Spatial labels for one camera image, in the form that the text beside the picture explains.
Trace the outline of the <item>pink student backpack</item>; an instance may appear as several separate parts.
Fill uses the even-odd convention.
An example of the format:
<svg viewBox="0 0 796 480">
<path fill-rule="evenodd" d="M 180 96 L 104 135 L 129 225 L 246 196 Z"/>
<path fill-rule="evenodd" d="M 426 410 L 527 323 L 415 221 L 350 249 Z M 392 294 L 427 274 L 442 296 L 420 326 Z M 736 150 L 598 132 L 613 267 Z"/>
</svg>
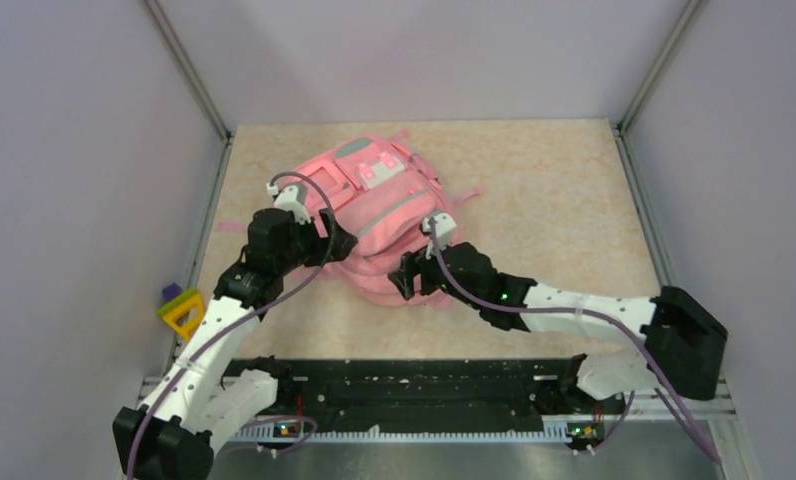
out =
<svg viewBox="0 0 796 480">
<path fill-rule="evenodd" d="M 387 275 L 398 267 L 403 254 L 426 249 L 428 238 L 421 223 L 427 215 L 444 211 L 456 222 L 458 208 L 481 195 L 481 189 L 453 197 L 422 155 L 399 137 L 380 135 L 354 138 L 268 183 L 283 188 L 293 182 L 308 188 L 306 207 L 311 217 L 323 208 L 332 209 L 339 225 L 355 235 L 358 244 L 345 260 L 326 264 L 317 275 L 305 266 L 291 273 L 336 278 L 380 306 L 448 305 L 444 293 L 405 300 Z"/>
</svg>

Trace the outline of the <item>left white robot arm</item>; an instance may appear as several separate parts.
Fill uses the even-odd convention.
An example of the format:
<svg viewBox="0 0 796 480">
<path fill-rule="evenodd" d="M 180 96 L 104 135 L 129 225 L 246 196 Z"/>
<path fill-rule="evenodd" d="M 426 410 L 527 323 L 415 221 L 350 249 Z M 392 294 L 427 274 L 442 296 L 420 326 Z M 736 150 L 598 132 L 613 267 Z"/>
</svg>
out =
<svg viewBox="0 0 796 480">
<path fill-rule="evenodd" d="M 219 277 L 192 339 L 155 389 L 113 421 L 126 478 L 205 479 L 218 450 L 252 417 L 291 407 L 294 386 L 268 367 L 243 374 L 219 396 L 212 392 L 266 313 L 295 295 L 284 289 L 285 277 L 302 266 L 317 275 L 356 242 L 330 208 L 303 222 L 278 208 L 254 214 L 247 242 Z"/>
</svg>

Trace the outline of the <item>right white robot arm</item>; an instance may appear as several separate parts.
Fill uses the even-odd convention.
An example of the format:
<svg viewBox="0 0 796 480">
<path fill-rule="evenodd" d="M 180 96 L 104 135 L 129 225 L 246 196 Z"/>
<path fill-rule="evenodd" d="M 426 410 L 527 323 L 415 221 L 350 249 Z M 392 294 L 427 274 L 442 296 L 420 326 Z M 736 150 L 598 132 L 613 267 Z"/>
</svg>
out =
<svg viewBox="0 0 796 480">
<path fill-rule="evenodd" d="M 500 271 L 468 242 L 406 253 L 387 277 L 406 300 L 444 293 L 500 330 L 564 332 L 619 345 L 605 358 L 574 359 L 560 385 L 563 404 L 574 412 L 620 392 L 657 387 L 673 398 L 716 396 L 729 334 L 680 287 L 639 297 L 566 291 Z"/>
</svg>

